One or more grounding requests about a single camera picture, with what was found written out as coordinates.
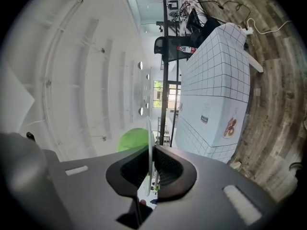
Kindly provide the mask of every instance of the green ball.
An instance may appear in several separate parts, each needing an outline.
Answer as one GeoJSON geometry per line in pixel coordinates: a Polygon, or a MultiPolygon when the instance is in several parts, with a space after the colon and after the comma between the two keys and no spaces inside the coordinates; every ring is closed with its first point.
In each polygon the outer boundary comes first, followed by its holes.
{"type": "Polygon", "coordinates": [[[141,146],[145,147],[148,143],[148,130],[144,128],[134,128],[126,132],[119,139],[117,152],[141,146]]]}

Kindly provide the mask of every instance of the wooden floor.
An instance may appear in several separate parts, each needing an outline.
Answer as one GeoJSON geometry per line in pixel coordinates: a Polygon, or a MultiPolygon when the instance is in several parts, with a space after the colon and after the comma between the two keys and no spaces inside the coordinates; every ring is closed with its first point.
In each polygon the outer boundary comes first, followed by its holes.
{"type": "MultiPolygon", "coordinates": [[[[217,0],[223,4],[227,0],[217,0]]],[[[278,29],[289,18],[275,0],[233,0],[251,10],[261,32],[278,29]]],[[[224,10],[203,4],[209,15],[245,26],[248,10],[226,4],[224,10]]],[[[245,128],[231,161],[242,163],[239,171],[280,201],[296,187],[289,172],[301,161],[307,131],[307,51],[293,24],[280,31],[247,37],[250,54],[264,73],[251,71],[251,92],[245,128]]]]}

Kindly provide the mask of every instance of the desk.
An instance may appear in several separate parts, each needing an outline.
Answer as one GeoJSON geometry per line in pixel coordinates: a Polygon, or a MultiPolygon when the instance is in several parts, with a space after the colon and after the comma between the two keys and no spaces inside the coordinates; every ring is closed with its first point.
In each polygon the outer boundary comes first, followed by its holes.
{"type": "Polygon", "coordinates": [[[234,154],[250,90],[245,39],[233,23],[221,25],[179,66],[181,97],[175,137],[179,149],[223,162],[234,154]]]}
{"type": "MultiPolygon", "coordinates": [[[[185,1],[190,4],[190,6],[188,6],[187,9],[185,10],[185,15],[187,17],[191,13],[192,9],[195,9],[196,11],[200,11],[200,12],[203,13],[203,8],[202,8],[201,4],[198,3],[198,0],[181,0],[182,4],[185,1]]],[[[203,15],[199,15],[198,14],[198,18],[199,18],[201,23],[206,23],[207,22],[207,18],[205,16],[203,16],[203,15]]],[[[188,19],[186,19],[185,21],[182,21],[180,23],[179,36],[185,36],[186,33],[187,34],[191,34],[191,32],[187,29],[187,21],[188,21],[188,19]]]]}

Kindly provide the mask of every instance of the recessed light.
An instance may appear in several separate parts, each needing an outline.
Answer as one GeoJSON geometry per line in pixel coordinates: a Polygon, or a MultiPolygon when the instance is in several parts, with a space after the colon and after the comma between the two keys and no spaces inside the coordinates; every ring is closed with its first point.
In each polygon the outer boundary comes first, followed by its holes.
{"type": "Polygon", "coordinates": [[[143,108],[142,108],[142,107],[139,109],[139,114],[140,114],[141,116],[143,115],[143,108]]]}
{"type": "Polygon", "coordinates": [[[143,70],[143,62],[140,62],[140,63],[138,64],[138,68],[140,68],[141,70],[143,70]]]}

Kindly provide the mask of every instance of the electrical outlet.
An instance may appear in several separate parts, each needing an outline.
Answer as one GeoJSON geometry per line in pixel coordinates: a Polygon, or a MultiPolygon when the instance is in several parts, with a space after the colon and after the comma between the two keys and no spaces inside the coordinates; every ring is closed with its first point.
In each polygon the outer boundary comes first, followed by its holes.
{"type": "Polygon", "coordinates": [[[245,28],[242,29],[242,31],[246,34],[246,35],[251,35],[254,33],[254,30],[252,27],[249,27],[248,30],[246,30],[245,28]]]}

